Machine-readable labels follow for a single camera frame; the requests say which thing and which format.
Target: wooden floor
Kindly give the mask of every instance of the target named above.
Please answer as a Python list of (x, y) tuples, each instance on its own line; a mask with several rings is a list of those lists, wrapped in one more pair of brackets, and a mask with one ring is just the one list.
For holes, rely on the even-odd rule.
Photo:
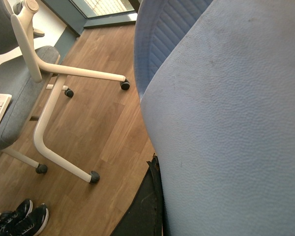
[[(3, 154), (0, 158), (0, 211), (25, 198), (46, 203), (50, 218), (42, 236), (110, 235), (130, 206), (152, 159), (133, 74), (134, 26), (87, 29), (66, 56), (66, 65), (125, 75), (131, 83), (68, 77), (73, 98), (61, 95), (45, 132), (48, 148), (81, 169), (100, 173), (90, 185), (42, 157), (32, 144), (35, 121), (16, 150), (48, 165), (45, 175)], [(48, 91), (42, 101), (47, 99)], [(42, 110), (37, 108), (35, 115)]]

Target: black sneaker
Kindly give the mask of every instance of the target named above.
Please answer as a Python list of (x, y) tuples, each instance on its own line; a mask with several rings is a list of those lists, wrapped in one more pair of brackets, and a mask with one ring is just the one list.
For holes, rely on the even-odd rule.
[(33, 202), (25, 199), (14, 212), (0, 219), (0, 233), (6, 232), (11, 227), (23, 220), (33, 209)]
[(42, 204), (7, 233), (9, 236), (37, 236), (46, 227), (48, 216), (48, 209), (45, 204)]

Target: chair backrest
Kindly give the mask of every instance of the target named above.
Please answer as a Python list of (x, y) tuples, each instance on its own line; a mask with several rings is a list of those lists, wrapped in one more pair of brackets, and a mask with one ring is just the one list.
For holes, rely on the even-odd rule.
[(135, 31), (134, 70), (142, 98), (158, 68), (212, 0), (145, 0)]
[(3, 0), (0, 0), (0, 54), (18, 47), (10, 21), (11, 13), (6, 7)]
[(295, 236), (295, 0), (213, 1), (141, 111), (171, 236)]

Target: chair caster wheel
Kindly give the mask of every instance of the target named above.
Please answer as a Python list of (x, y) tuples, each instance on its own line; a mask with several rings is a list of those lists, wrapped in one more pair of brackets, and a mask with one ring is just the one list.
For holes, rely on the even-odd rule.
[(99, 174), (96, 171), (91, 171), (90, 175), (92, 176), (92, 178), (90, 179), (90, 184), (95, 184), (99, 181), (100, 177)]
[(44, 174), (48, 171), (48, 167), (44, 164), (39, 164), (35, 170), (38, 174)]
[(64, 94), (67, 96), (67, 97), (73, 97), (74, 95), (74, 92), (71, 90), (71, 89), (67, 89), (66, 91), (64, 91)]
[(128, 90), (130, 88), (130, 83), (126, 79), (124, 82), (120, 82), (120, 87), (122, 90)]

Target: white wall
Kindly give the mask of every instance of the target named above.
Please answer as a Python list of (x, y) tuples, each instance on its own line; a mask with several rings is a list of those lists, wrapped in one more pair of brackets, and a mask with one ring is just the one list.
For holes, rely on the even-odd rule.
[[(11, 7), (13, 7), (14, 3), (17, 2), (17, 0), (8, 1)], [(63, 33), (66, 25), (45, 4), (43, 4), (40, 0), (36, 1), (39, 4), (39, 11), (34, 15), (33, 25), (34, 28), (45, 32), (45, 36), (34, 40), (35, 48), (45, 45), (54, 46)], [(19, 55), (21, 55), (19, 48), (0, 55), (0, 64)]]

